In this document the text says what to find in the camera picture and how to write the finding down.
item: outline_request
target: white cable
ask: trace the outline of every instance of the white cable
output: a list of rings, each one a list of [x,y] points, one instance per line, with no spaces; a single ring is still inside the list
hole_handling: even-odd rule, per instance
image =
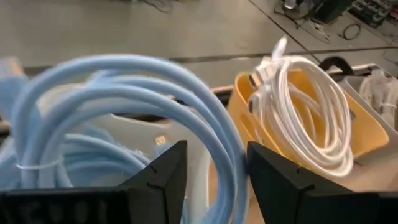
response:
[[[384,102],[390,80],[391,78],[387,78],[382,70],[373,70],[372,73],[363,80],[359,88],[359,95],[362,99],[371,105],[379,114],[382,112],[381,105]]]
[[[266,123],[271,126],[284,149],[291,150],[310,167],[330,177],[347,176],[353,168],[353,153],[349,146],[351,117],[343,90],[326,72],[304,57],[273,58],[269,64],[268,69],[264,69],[267,80],[263,80],[263,85],[251,96],[252,112],[264,126]],[[288,73],[293,67],[301,68],[308,75],[318,101],[288,82]],[[303,102],[305,114],[298,113],[291,96]],[[324,122],[322,146],[315,143],[318,136],[313,114]],[[303,116],[312,121],[311,137],[303,125]]]
[[[391,80],[387,87],[386,98],[381,104],[381,117],[392,128],[396,129],[396,111],[398,103],[398,80]]]

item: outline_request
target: yellow plastic tray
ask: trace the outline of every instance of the yellow plastic tray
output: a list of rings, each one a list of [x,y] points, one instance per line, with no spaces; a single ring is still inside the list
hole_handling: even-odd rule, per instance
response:
[[[254,134],[254,130],[256,129],[265,147],[268,147],[291,161],[310,169],[310,167],[308,167],[298,156],[292,154],[289,149],[284,149],[282,147],[282,144],[275,137],[275,134],[270,127],[266,126],[263,128],[258,119],[249,113],[248,99],[254,92],[254,88],[249,82],[249,75],[249,72],[243,72],[236,77],[234,89],[228,104],[228,112],[235,122],[243,140],[243,144],[247,145],[248,141],[258,141]],[[288,79],[298,89],[310,95],[314,100],[317,100],[315,91],[304,72],[300,70],[290,71]],[[345,93],[345,95],[349,108],[353,114],[351,148],[353,150],[354,157],[362,156],[367,152],[371,152],[386,145],[389,142],[389,138],[382,126],[365,109],[363,109],[359,103],[352,99],[349,94]],[[302,103],[294,98],[292,101],[301,113],[303,110]],[[324,137],[323,121],[316,116],[313,116],[313,121],[315,130],[317,131],[317,140],[321,141]],[[307,129],[309,127],[308,118],[303,118],[303,123]]]

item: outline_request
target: gray concrete floor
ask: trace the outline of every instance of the gray concrete floor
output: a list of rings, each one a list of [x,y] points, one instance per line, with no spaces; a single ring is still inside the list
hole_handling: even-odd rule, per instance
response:
[[[342,27],[355,22],[345,15],[325,26],[331,40],[325,44],[273,14],[275,1],[186,0],[161,13],[143,3],[108,0],[0,0],[0,57],[16,55],[23,66],[37,68],[94,54],[153,55],[181,62],[220,86],[251,70],[288,35],[290,54],[315,62],[341,55],[353,63],[380,63],[398,75],[382,50],[355,51],[389,46],[389,39],[367,29],[356,40],[339,38]]]

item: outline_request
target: wire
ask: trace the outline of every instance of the wire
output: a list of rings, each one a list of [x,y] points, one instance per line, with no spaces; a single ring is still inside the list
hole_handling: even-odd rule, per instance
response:
[[[388,84],[388,91],[386,99],[381,105],[382,113],[381,117],[389,124],[394,130],[396,130],[396,111],[398,105],[398,80],[391,80]]]
[[[388,50],[385,50],[385,51],[383,51],[383,58],[386,60],[386,61],[388,61],[388,62],[390,62],[390,63],[393,63],[394,65],[396,65],[396,66],[398,66],[398,61],[393,61],[392,59],[389,59],[388,57],[387,57],[387,51]]]
[[[304,30],[306,33],[310,34],[312,37],[316,38],[317,40],[319,40],[320,42],[323,42],[325,44],[330,44],[330,40],[329,40],[329,35],[326,34],[323,30],[324,30],[324,26],[321,24],[317,24],[316,22],[311,21],[310,19],[308,19],[308,22],[310,23],[312,29],[314,29],[315,31],[317,31],[320,35],[323,36],[324,39],[320,39],[319,37],[315,36],[313,33],[311,33],[310,31],[308,31],[307,29],[304,29],[303,25],[306,21],[304,21],[303,23],[301,23],[299,25],[298,28],[301,28],[302,30]]]
[[[289,83],[289,70],[300,68],[308,75],[318,102]],[[284,148],[299,156],[310,167],[330,177],[346,177],[353,168],[351,118],[348,103],[341,87],[313,62],[304,57],[272,57],[268,66],[258,67],[263,79],[251,96],[253,113],[265,127],[270,125]],[[305,106],[300,114],[292,102],[297,97]],[[318,146],[317,131],[312,114],[324,122],[323,146]],[[303,124],[303,116],[310,123],[310,133]]]
[[[173,5],[170,0],[139,0],[140,2],[144,2],[160,12],[170,13],[173,10]]]
[[[353,36],[351,36],[351,37],[347,37],[347,31],[348,31],[348,29],[351,28],[351,27],[357,27],[358,30],[356,31],[355,35],[353,35]],[[342,32],[341,34],[338,34],[338,36],[341,37],[341,38],[343,38],[343,39],[346,39],[346,40],[354,40],[354,39],[356,39],[356,38],[359,37],[359,35],[361,34],[361,31],[362,31],[361,25],[359,25],[359,24],[357,24],[357,23],[353,23],[353,24],[350,24],[350,25],[348,25],[347,27],[345,27],[344,30],[343,30],[343,32]]]
[[[36,113],[35,102],[41,94],[69,78],[97,70],[101,72],[94,80],[67,95],[45,115]],[[187,89],[155,78],[118,77],[137,70],[165,75]],[[3,78],[3,83],[7,83],[7,78]],[[174,95],[192,106],[208,124],[163,94]],[[109,98],[124,98],[130,103],[90,103]],[[26,83],[11,106],[14,139],[7,140],[0,155],[0,189],[85,186],[98,176],[113,172],[134,175],[147,164],[142,154],[84,133],[66,133],[75,125],[104,114],[153,114],[188,127],[202,140],[215,162],[217,198],[203,221],[229,223],[232,212],[233,223],[244,223],[246,219],[246,160],[236,127],[210,89],[176,63],[139,55],[78,58],[44,71]],[[25,169],[55,161],[63,162],[46,169]]]

